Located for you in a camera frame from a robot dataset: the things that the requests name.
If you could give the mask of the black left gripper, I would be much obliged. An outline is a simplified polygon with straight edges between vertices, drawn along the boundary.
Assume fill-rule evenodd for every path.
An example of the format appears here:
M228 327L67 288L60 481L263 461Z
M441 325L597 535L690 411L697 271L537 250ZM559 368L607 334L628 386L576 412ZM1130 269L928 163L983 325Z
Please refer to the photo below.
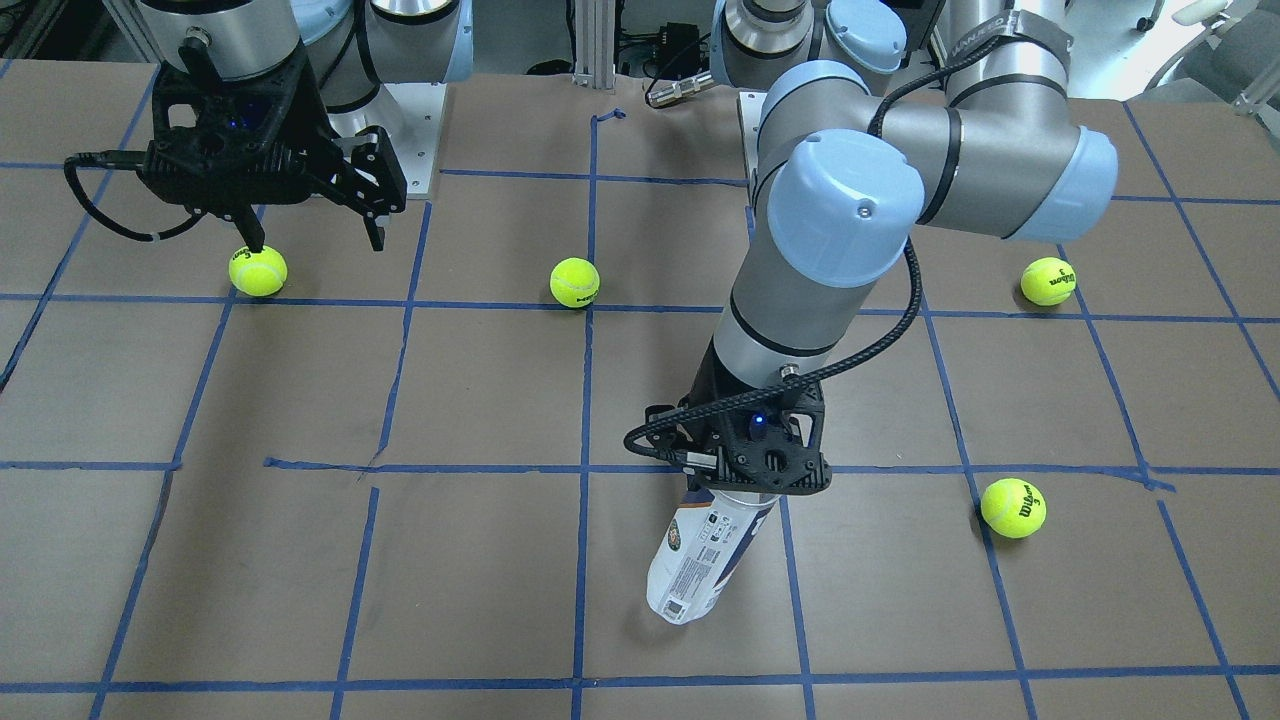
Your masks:
M694 489L819 493L832 482L820 451L827 377L777 366L750 386L710 346L680 404L646 407L645 455L690 471Z

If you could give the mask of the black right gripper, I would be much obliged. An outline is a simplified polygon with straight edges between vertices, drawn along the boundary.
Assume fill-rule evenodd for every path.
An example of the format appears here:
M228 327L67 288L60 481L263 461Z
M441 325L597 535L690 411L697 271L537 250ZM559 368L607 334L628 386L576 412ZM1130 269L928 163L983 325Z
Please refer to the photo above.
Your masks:
M253 205L297 204L311 193L362 218L372 251L404 210L407 181L384 128L337 137L307 49L275 68L224 79L206 45L182 45L195 69L164 67L154 90L154 138L138 172L159 199L210 214L236 214L251 254L265 249Z

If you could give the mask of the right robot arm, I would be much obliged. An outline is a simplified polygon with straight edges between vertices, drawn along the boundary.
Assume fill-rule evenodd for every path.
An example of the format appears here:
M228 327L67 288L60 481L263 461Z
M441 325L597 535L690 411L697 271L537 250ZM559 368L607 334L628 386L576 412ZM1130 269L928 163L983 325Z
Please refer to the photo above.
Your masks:
M467 79L470 1L143 1L163 64L137 170L193 222L262 250L257 208L319 196L384 247L413 137L392 90Z

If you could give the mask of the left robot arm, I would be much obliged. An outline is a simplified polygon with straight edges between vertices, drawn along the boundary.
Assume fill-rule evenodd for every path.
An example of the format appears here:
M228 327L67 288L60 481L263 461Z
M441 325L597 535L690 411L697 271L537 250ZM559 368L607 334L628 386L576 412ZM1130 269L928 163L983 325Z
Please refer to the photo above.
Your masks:
M820 382L922 305L918 225L1064 243L1103 215L1117 154L1070 120L1062 1L954 1L946 64L887 86L908 33L881 1L721 1L717 83L762 88L754 236L696 379L625 447L691 489L814 495Z

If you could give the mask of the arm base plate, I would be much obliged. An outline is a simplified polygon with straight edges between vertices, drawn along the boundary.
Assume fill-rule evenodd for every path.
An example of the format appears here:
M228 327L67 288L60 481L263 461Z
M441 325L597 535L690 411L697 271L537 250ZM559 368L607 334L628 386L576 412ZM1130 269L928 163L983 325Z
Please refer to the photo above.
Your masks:
M428 200L440 156L451 87L443 83L394 83L384 88L399 113L390 127L392 145L404 173L407 199Z
M759 126L765 102L764 91L742 91L739 94L739 124L744 156L744 173L748 182L748 204L755 206L758 168L759 168Z

